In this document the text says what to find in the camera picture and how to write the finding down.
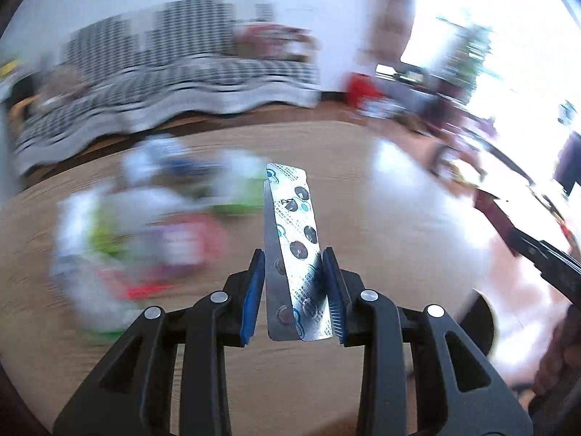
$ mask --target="sofa backrest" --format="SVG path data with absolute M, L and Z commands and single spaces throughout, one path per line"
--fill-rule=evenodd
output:
M 270 3 L 247 0 L 246 6 L 248 1 L 255 20 L 272 20 Z M 86 81 L 98 83 L 133 66 L 168 65 L 197 54 L 231 55 L 233 24 L 239 21 L 236 2 L 230 0 L 166 3 L 155 11 L 153 28 L 143 34 L 132 32 L 132 19 L 131 14 L 117 15 L 77 31 L 65 45 L 62 62 L 77 68 Z

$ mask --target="person's hand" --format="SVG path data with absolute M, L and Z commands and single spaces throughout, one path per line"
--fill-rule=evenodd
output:
M 581 369 L 581 320 L 576 309 L 570 309 L 567 317 L 553 330 L 547 352 L 542 357 L 535 375 L 533 391 L 542 395 L 559 382 L 565 365 Z

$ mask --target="red object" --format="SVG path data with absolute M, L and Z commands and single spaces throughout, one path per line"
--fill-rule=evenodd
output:
M 369 75 L 351 73 L 347 81 L 347 104 L 353 108 L 360 108 L 365 98 L 383 98 L 384 95 L 377 90 Z

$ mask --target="wooden armrest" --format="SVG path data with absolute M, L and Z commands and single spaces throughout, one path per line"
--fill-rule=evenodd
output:
M 8 112 L 8 126 L 16 136 L 19 136 L 20 133 L 22 133 L 25 107 L 34 103 L 37 98 L 38 95 L 25 98 L 10 108 L 10 111 Z

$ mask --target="baseboard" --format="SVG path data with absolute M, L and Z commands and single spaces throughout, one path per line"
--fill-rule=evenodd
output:
M 321 92 L 321 101 L 345 101 L 345 92 Z

